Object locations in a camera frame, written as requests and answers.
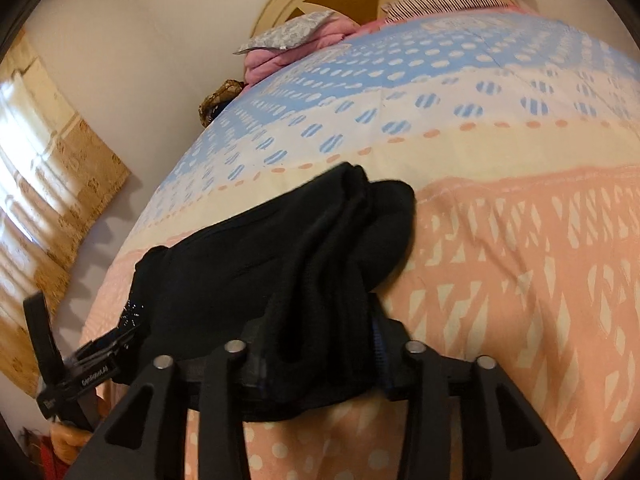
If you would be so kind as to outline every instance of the bed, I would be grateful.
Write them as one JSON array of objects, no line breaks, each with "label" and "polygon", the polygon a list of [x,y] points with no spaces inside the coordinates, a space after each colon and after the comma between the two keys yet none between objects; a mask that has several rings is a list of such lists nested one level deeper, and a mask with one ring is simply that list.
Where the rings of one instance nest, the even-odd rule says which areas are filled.
[{"label": "bed", "polygon": [[[386,1],[271,0],[255,32],[325,7],[365,23]],[[233,101],[185,153],[82,339],[116,325],[146,250],[349,161],[416,193],[412,252],[378,291],[387,312],[442,354],[495,357],[580,477],[602,480],[640,425],[639,104],[638,64],[517,10],[436,15],[321,50]],[[405,414],[371,393],[246,424],[252,478],[394,478]],[[191,412],[188,480],[197,423]]]}]

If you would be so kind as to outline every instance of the striped pillow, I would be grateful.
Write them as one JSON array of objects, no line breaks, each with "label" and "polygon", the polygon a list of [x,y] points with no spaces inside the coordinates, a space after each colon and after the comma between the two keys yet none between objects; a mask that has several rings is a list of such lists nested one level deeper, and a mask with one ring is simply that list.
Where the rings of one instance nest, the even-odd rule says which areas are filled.
[{"label": "striped pillow", "polygon": [[382,6],[387,23],[457,10],[508,7],[508,0],[396,0]]}]

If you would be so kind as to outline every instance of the gold patterned curtain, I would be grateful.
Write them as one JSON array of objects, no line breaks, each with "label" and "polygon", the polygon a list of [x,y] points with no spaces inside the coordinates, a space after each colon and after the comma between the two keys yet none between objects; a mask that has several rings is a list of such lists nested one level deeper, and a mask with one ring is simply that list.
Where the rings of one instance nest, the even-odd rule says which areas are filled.
[{"label": "gold patterned curtain", "polygon": [[42,290],[55,313],[82,239],[128,176],[21,34],[0,64],[0,371],[32,396],[22,301]]}]

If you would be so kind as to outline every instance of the gray patterned pillow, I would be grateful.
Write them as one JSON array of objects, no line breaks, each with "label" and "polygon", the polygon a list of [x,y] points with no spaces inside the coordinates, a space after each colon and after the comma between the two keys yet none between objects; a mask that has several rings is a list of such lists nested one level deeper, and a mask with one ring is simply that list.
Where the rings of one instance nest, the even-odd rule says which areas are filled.
[{"label": "gray patterned pillow", "polygon": [[333,10],[319,10],[299,16],[283,23],[279,27],[270,28],[260,36],[242,45],[234,54],[246,54],[257,48],[270,48],[275,50],[289,50],[306,43],[306,40],[322,25],[332,14]]}]

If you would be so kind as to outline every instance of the pillow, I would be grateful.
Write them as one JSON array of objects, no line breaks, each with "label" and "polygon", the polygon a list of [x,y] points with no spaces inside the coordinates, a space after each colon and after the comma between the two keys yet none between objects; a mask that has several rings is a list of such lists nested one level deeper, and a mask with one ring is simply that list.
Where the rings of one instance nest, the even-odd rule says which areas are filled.
[{"label": "pillow", "polygon": [[382,6],[387,22],[400,22],[418,16],[457,10],[507,7],[508,0],[396,0]]},{"label": "pillow", "polygon": [[246,54],[256,48],[273,48],[289,50],[306,43],[311,35],[335,11],[327,9],[299,16],[283,23],[279,27],[270,28],[266,32],[252,38],[242,45],[234,54]]}]

